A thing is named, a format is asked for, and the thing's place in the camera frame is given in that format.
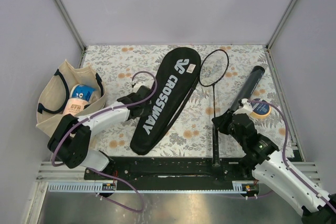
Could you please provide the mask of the black racket cover bag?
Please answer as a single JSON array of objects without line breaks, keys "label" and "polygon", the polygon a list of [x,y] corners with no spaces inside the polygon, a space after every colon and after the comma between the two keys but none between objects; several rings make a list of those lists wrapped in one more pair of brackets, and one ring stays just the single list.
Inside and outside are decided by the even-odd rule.
[{"label": "black racket cover bag", "polygon": [[201,57],[192,48],[178,47],[166,54],[155,76],[158,85],[150,100],[151,114],[139,119],[132,151],[146,155],[165,136],[195,90],[200,69]]}]

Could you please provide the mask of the badminton racket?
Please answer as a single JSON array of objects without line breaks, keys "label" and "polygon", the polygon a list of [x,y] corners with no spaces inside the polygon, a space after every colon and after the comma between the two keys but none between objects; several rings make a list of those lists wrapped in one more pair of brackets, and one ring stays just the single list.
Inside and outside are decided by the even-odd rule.
[{"label": "badminton racket", "polygon": [[[216,91],[215,86],[222,80],[226,74],[229,64],[229,58],[227,53],[222,49],[216,49],[208,54],[201,64],[201,70],[199,72],[200,85],[205,88],[212,88],[212,110],[213,117],[216,117]],[[212,166],[219,167],[219,137],[218,130],[214,124],[212,124]]]}]

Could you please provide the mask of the black shuttlecock tube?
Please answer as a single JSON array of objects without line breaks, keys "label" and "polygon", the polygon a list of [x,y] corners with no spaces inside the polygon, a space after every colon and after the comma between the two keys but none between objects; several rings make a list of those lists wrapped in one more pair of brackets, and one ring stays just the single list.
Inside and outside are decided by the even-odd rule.
[{"label": "black shuttlecock tube", "polygon": [[254,66],[249,76],[247,77],[245,83],[242,88],[236,95],[236,98],[232,102],[230,106],[230,110],[236,111],[239,106],[239,100],[241,99],[249,99],[253,94],[257,84],[261,80],[265,73],[265,69],[262,66]]}]

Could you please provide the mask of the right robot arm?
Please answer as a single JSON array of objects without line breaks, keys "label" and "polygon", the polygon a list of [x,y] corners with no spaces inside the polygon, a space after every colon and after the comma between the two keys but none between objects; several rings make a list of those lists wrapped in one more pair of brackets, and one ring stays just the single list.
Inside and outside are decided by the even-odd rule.
[{"label": "right robot arm", "polygon": [[313,183],[283,157],[273,141],[257,132],[247,114],[228,110],[212,122],[245,152],[239,166],[243,179],[254,178],[267,185],[297,212],[302,223],[335,223],[335,195]]}]

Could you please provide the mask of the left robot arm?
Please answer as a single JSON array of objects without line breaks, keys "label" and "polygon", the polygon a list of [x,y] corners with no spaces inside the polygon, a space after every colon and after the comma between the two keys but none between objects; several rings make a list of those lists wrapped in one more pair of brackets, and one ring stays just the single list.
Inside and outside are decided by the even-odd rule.
[{"label": "left robot arm", "polygon": [[152,90],[146,86],[134,87],[133,92],[117,99],[112,105],[88,115],[62,117],[47,147],[68,168],[78,166],[95,169],[102,179],[114,173],[112,159],[102,151],[90,149],[91,139],[108,127],[133,120],[150,112],[148,96]]}]

